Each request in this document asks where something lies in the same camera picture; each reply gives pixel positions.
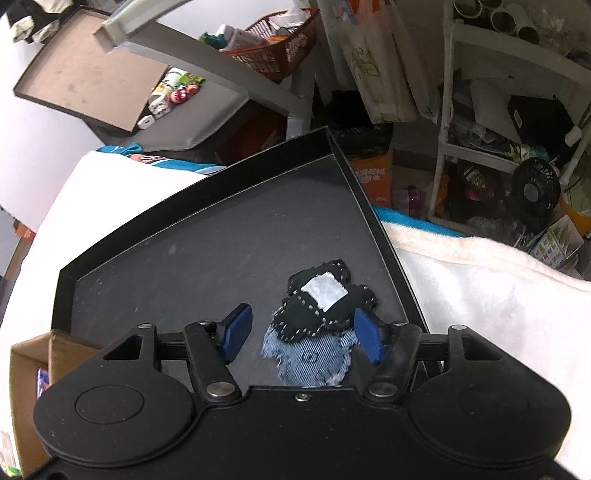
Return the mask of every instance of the black tray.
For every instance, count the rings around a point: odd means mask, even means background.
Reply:
[[[342,258],[386,322],[427,327],[396,253],[328,129],[178,192],[60,272],[53,328],[106,345],[140,323],[160,333],[221,320],[240,302],[252,333],[230,366],[241,386],[278,384],[260,355],[291,274]]]

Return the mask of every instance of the black fabric plush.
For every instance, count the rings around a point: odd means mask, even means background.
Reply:
[[[345,294],[323,310],[319,306],[319,301],[323,304],[322,300],[315,299],[302,288],[306,288],[312,279],[326,273],[332,275],[329,284],[334,290],[343,294],[342,288]],[[340,332],[350,328],[355,309],[370,310],[376,305],[374,292],[369,287],[350,282],[351,271],[342,260],[333,260],[292,275],[287,285],[288,296],[275,313],[271,326],[279,338],[287,343],[296,342],[305,336],[315,337],[322,329]]]

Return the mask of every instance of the white metal rack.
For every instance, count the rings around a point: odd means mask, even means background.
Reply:
[[[127,0],[103,23],[95,37],[105,52],[125,48],[204,77],[287,115],[288,138],[306,133],[310,128],[314,64],[320,55],[319,46],[289,81],[278,85],[205,43],[156,22],[188,1]]]
[[[463,231],[468,234],[473,233],[473,229],[456,222],[444,220],[435,215],[435,204],[437,193],[441,183],[446,157],[462,158],[473,163],[494,168],[495,170],[506,173],[513,173],[518,167],[517,163],[506,160],[495,155],[482,153],[470,148],[460,147],[448,142],[448,133],[452,117],[452,94],[453,94],[453,73],[454,73],[454,46],[456,43],[470,44],[488,50],[497,51],[516,57],[518,59],[530,62],[552,72],[558,73],[576,82],[586,90],[591,91],[591,70],[585,69],[581,65],[562,57],[561,55],[546,50],[537,45],[533,45],[516,37],[503,35],[492,30],[473,27],[461,22],[454,21],[452,0],[444,0],[443,14],[443,35],[445,49],[445,69],[443,80],[443,104],[441,114],[441,130],[439,132],[439,148],[437,155],[437,166],[435,169],[435,178],[433,181],[433,194],[429,204],[429,219],[433,223],[447,226],[455,230]],[[571,162],[565,167],[560,177],[562,186],[569,183],[575,167],[579,163],[584,149],[591,141],[591,124],[583,131],[583,138],[578,149],[573,155]]]

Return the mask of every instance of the wooden board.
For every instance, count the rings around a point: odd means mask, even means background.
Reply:
[[[15,95],[131,132],[167,66],[122,48],[104,53],[94,33],[106,18],[78,10],[31,62]]]

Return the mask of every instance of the denim fabric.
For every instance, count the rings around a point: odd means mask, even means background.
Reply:
[[[323,332],[285,343],[269,327],[262,344],[262,356],[277,358],[279,380],[291,387],[339,385],[351,366],[351,348],[358,343],[353,330]]]

